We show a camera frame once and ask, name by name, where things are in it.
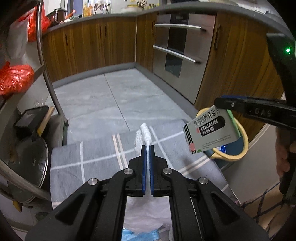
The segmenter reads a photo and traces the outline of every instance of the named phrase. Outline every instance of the kitchen cabinet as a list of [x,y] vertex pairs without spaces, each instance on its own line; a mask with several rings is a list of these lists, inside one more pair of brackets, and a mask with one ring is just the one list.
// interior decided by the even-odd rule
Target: kitchen cabinet
[[157,13],[137,17],[136,63],[152,72]]
[[[196,109],[212,106],[215,98],[224,94],[281,98],[283,87],[268,53],[267,32],[273,30],[245,16],[217,13]],[[234,116],[246,130],[249,141],[264,125],[235,112]]]
[[136,17],[80,22],[43,36],[52,82],[87,70],[135,61]]

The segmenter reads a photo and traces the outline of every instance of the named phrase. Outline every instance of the finger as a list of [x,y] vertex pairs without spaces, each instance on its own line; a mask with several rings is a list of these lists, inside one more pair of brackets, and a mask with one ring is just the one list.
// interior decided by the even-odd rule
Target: finger
[[284,171],[281,170],[280,165],[278,163],[276,163],[276,172],[280,178],[284,175]]
[[276,139],[276,153],[279,155],[280,158],[287,159],[288,158],[288,151],[285,149],[283,145],[279,143],[279,139]]
[[296,153],[296,142],[293,142],[293,143],[290,145],[290,152],[292,152],[292,153]]
[[290,163],[287,160],[283,158],[277,158],[276,162],[277,162],[276,168],[279,169],[280,171],[288,172],[290,170]]
[[279,128],[276,128],[276,137],[279,138]]

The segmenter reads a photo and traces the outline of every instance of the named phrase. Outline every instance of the grey countertop edge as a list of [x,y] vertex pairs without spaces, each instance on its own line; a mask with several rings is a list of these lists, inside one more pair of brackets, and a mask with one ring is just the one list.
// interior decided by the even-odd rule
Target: grey countertop edge
[[277,22],[273,20],[270,17],[265,16],[262,13],[252,11],[246,8],[242,8],[239,6],[233,6],[229,4],[224,3],[215,3],[215,2],[183,2],[183,3],[174,3],[170,5],[163,5],[159,7],[155,7],[149,10],[145,10],[142,12],[137,13],[118,13],[118,14],[98,14],[94,15],[92,17],[87,18],[79,18],[76,20],[73,20],[71,22],[63,23],[56,25],[54,27],[51,27],[47,30],[47,33],[52,32],[54,30],[57,30],[62,27],[69,26],[71,24],[76,24],[84,21],[90,21],[98,18],[112,18],[112,17],[137,17],[143,14],[147,13],[153,13],[153,12],[160,12],[160,13],[167,13],[167,12],[175,12],[175,11],[194,11],[194,13],[200,13],[200,14],[209,14],[209,15],[215,15],[217,12],[230,12],[230,13],[236,13],[239,15],[243,15],[246,17],[249,17],[251,19],[257,20],[258,22],[261,22],[273,29],[275,29],[278,32],[281,32],[285,34],[290,39],[294,40],[294,37],[290,30],[287,28],[284,21]]

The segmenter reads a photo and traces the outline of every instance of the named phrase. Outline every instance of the plastic bag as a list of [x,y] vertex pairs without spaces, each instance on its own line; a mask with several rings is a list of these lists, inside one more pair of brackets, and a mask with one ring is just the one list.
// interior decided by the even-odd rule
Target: plastic bag
[[[28,40],[29,42],[36,41],[36,15],[37,15],[37,7],[34,8],[33,13],[29,17],[28,23]],[[44,33],[51,22],[47,16],[45,16],[44,4],[42,5],[42,14],[41,14],[41,29],[42,33]]]
[[33,10],[26,12],[10,25],[6,41],[6,50],[11,59],[21,58],[25,54],[28,42],[29,16],[32,12]]
[[0,69],[0,95],[26,92],[34,81],[34,70],[28,64],[9,65],[7,61]]
[[[142,145],[151,145],[151,133],[145,123],[136,132],[135,150],[141,153]],[[143,197],[128,197],[126,201],[126,213],[124,215],[123,226],[136,234],[149,233],[154,229],[165,225],[172,225],[170,215],[170,202],[168,197],[153,197],[150,190],[150,170],[146,175],[146,195]]]

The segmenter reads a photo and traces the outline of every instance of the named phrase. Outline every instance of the oven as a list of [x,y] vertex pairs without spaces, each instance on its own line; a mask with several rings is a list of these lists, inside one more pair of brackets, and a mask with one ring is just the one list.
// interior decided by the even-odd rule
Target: oven
[[157,17],[153,73],[194,104],[210,52],[215,16]]

